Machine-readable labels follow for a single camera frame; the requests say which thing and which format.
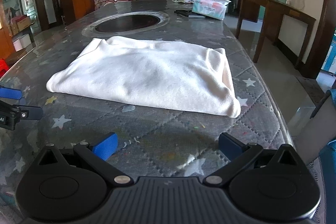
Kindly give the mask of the round black induction cooktop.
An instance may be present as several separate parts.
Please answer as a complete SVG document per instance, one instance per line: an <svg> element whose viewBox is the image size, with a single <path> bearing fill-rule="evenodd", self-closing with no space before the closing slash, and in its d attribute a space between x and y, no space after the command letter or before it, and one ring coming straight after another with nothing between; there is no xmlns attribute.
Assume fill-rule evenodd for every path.
<svg viewBox="0 0 336 224"><path fill-rule="evenodd" d="M81 34L91 38L126 36L154 30L167 25L170 17L165 12L136 11L106 16L87 25Z"/></svg>

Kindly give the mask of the red plastic stool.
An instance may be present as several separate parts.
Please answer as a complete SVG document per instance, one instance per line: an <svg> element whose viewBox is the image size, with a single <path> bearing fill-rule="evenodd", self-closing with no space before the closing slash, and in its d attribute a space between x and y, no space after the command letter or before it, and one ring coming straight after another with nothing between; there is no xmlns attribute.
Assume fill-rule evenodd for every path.
<svg viewBox="0 0 336 224"><path fill-rule="evenodd" d="M9 69L10 68L6 61L4 59L0 59L0 78L2 78Z"/></svg>

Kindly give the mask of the blue sofa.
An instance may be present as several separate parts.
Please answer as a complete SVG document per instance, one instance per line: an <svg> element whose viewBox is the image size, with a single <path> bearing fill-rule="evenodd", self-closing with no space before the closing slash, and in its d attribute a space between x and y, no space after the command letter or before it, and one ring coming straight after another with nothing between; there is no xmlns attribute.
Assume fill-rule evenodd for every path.
<svg viewBox="0 0 336 224"><path fill-rule="evenodd" d="M314 161L311 171L321 190L315 223L335 223L335 90L330 89L311 115Z"/></svg>

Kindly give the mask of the cream white garment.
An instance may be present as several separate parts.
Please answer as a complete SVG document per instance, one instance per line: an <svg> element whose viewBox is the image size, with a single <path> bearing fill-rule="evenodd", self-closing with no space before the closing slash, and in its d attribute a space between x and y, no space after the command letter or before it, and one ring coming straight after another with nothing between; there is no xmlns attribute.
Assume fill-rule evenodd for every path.
<svg viewBox="0 0 336 224"><path fill-rule="evenodd" d="M47 81L46 88L52 93L231 118L241 112L225 50L181 41L95 38Z"/></svg>

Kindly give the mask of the black remote on table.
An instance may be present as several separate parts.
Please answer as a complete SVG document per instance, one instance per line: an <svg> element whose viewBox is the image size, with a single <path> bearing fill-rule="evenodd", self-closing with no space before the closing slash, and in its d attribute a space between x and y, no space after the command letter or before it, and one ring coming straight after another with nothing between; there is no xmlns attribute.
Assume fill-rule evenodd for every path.
<svg viewBox="0 0 336 224"><path fill-rule="evenodd" d="M184 16L186 18L193 18L193 19L203 19L203 18L205 18L204 15L194 13L191 10L175 10L174 13L177 14L177 15L180 15L180 16Z"/></svg>

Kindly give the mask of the wooden console table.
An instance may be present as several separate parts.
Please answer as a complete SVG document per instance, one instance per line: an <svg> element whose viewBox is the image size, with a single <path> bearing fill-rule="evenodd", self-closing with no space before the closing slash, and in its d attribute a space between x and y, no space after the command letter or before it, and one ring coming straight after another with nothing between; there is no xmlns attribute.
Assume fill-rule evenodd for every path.
<svg viewBox="0 0 336 224"><path fill-rule="evenodd" d="M238 24L236 27L236 38L239 37L242 22L247 19L247 14L250 12L249 6L262 6L265 8L264 18L262 20L262 27L260 36L257 42L256 50L252 61L257 63L261 54L261 50L264 45L264 40L267 38L272 43L275 43L278 39L280 28L282 25L282 20L284 16L288 16L292 19L295 19L299 22L307 24L307 29L305 32L305 37L297 56L296 61L293 63L294 67L297 69L302 62L303 56L306 52L308 43L311 38L311 34L313 32L313 27L316 19L305 14L298 9L292 8L289 5L283 4L279 1L275 0L241 0L240 2L240 12L238 17Z"/></svg>

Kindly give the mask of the small wooden stool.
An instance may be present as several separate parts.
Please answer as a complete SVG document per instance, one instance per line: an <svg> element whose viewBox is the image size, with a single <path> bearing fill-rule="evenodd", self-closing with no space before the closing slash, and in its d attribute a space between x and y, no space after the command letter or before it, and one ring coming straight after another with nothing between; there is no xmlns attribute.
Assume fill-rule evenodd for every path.
<svg viewBox="0 0 336 224"><path fill-rule="evenodd" d="M18 62L26 54L27 54L27 50L21 49L20 51L12 53L7 59L5 59L5 62L7 63L9 67L12 67L16 62Z"/></svg>

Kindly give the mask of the tissue pack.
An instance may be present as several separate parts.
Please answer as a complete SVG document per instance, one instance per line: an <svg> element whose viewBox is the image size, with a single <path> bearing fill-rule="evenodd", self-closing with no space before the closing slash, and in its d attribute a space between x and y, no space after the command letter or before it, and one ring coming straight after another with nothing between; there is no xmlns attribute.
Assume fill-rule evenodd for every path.
<svg viewBox="0 0 336 224"><path fill-rule="evenodd" d="M192 12L223 21L230 0L194 0Z"/></svg>

